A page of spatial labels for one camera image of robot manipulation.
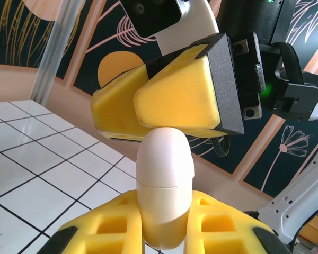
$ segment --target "yellow foam block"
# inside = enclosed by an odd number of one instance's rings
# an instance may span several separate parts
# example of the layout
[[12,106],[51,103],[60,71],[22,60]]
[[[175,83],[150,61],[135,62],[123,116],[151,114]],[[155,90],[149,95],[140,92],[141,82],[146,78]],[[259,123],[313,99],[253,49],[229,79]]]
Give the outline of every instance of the yellow foam block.
[[96,128],[107,138],[142,140],[151,130],[137,120],[133,96],[146,82],[146,66],[132,69],[95,92],[91,111]]
[[255,227],[272,232],[241,211],[193,191],[184,253],[266,254],[253,232]]
[[62,254],[144,253],[142,220],[137,193],[132,190],[64,224],[75,226],[75,235]]
[[137,91],[134,107],[142,125],[224,135],[212,130],[220,116],[208,58],[195,59],[205,47],[184,51]]

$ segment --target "yellow gripper pad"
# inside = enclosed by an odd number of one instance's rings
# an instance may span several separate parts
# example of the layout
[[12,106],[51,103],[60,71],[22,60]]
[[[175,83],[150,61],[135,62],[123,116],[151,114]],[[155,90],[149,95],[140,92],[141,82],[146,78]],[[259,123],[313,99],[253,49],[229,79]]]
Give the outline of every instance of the yellow gripper pad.
[[96,128],[132,141],[158,127],[199,138],[243,134],[230,48],[215,34],[119,75],[93,95]]
[[[146,254],[132,190],[64,224],[38,254]],[[184,254],[290,254],[258,220],[193,191]]]

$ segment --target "depth camera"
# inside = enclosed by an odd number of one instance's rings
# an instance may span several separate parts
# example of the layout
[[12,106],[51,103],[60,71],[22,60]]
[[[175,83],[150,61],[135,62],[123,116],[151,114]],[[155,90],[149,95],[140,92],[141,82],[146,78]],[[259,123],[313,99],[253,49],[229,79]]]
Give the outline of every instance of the depth camera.
[[142,38],[148,38],[184,18],[189,0],[121,0],[121,5]]

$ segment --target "square hole in foam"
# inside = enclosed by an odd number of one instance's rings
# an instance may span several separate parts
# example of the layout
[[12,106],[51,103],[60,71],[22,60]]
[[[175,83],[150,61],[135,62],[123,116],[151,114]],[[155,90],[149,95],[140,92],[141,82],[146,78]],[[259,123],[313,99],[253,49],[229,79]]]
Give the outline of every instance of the square hole in foam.
[[126,233],[127,217],[126,216],[104,216],[99,225],[97,234],[118,234]]
[[97,244],[87,244],[86,254],[122,254],[123,241],[99,242]]
[[201,224],[202,232],[231,232],[236,231],[234,221],[230,215],[205,215]]
[[244,243],[240,239],[204,241],[205,254],[249,254]]

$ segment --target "black cable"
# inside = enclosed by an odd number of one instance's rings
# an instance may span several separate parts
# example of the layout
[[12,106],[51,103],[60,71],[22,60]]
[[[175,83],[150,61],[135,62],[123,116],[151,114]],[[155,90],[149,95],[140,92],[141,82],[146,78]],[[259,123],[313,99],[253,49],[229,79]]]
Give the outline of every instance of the black cable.
[[229,136],[223,136],[223,140],[220,142],[219,138],[211,138],[211,142],[218,157],[225,157],[228,155],[230,141]]

